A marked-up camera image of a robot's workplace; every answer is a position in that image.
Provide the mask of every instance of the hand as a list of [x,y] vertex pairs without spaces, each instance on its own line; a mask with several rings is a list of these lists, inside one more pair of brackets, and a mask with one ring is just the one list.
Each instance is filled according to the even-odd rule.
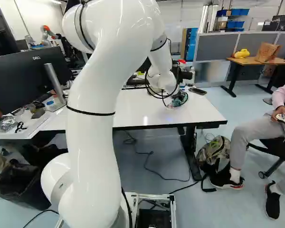
[[274,112],[271,115],[271,120],[278,122],[277,118],[276,118],[276,115],[278,115],[278,114],[285,114],[285,107],[284,106],[280,106],[277,108],[277,110],[274,110]]

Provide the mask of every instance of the shelving unit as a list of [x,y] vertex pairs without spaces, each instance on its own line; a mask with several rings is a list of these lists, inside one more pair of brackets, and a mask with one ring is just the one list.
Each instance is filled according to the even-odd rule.
[[219,10],[217,12],[216,30],[224,30],[228,32],[243,31],[245,21],[238,21],[237,19],[242,16],[247,16],[248,13],[249,9]]

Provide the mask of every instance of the monitor stand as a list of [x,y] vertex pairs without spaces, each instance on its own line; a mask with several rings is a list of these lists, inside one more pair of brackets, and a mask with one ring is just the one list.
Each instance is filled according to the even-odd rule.
[[51,63],[45,63],[44,67],[46,69],[47,75],[49,77],[49,79],[51,80],[53,87],[56,91],[56,94],[58,96],[59,99],[59,103],[55,103],[53,109],[51,109],[51,112],[54,112],[60,108],[62,108],[63,106],[65,106],[67,104],[67,101],[65,100],[64,96],[63,96],[63,90],[61,88],[61,84],[57,78],[56,72],[53,68],[53,65]]

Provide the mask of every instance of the black sneaker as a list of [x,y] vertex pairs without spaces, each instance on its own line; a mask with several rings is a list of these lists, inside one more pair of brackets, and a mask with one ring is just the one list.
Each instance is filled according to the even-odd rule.
[[229,172],[230,164],[219,171],[215,176],[210,177],[210,183],[218,189],[235,189],[242,190],[244,187],[244,178],[240,177],[239,183],[230,180],[231,174]]
[[266,214],[271,219],[278,219],[280,216],[280,194],[275,192],[271,192],[270,186],[275,184],[276,182],[272,181],[265,188],[267,199],[266,199]]

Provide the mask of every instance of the gray floor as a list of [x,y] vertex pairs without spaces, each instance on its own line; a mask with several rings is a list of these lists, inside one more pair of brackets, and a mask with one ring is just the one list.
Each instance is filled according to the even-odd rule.
[[[206,133],[221,134],[230,138],[236,125],[263,115],[271,109],[262,99],[269,95],[254,85],[235,87],[237,98],[232,98],[220,87],[204,88],[207,98],[226,117],[228,124],[218,129],[207,129]],[[189,176],[188,165],[176,129],[129,131],[138,142],[138,152],[154,151],[148,167],[161,173],[165,178],[186,180]],[[193,183],[174,180],[161,180],[158,176],[143,168],[146,155],[135,154],[132,145],[124,145],[127,139],[124,132],[114,135],[114,147],[122,185],[126,191],[138,193],[163,194]],[[65,144],[64,135],[58,139],[60,147]],[[198,131],[198,149],[205,144],[205,138]],[[243,176],[246,179],[242,191],[219,190],[204,193],[200,184],[175,194],[177,201],[177,225],[180,228],[222,228],[222,227],[285,227],[285,196],[281,198],[281,216],[279,220],[269,220],[264,213],[264,186],[271,180],[279,181],[285,177],[283,164],[269,180],[258,177],[259,171],[266,170],[276,158],[254,149],[249,149]],[[0,228],[22,227],[37,211],[22,208],[0,200]],[[45,214],[36,219],[29,227],[54,227],[56,216]]]

